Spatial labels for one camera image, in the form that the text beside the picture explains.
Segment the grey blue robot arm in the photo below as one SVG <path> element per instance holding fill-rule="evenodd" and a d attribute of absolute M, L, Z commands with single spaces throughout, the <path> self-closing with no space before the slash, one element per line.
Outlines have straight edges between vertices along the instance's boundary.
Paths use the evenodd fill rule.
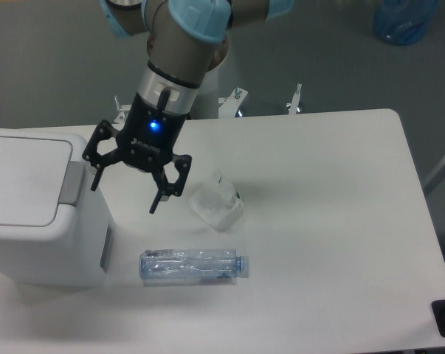
<path fill-rule="evenodd" d="M 101 121 L 83 151 L 95 170 L 95 191 L 104 170 L 122 162 L 150 173 L 157 194 L 150 211 L 182 195 L 192 158 L 173 152 L 202 81 L 233 27 L 287 14 L 293 1 L 101 1 L 117 36 L 153 37 L 139 88 L 125 124 Z"/>

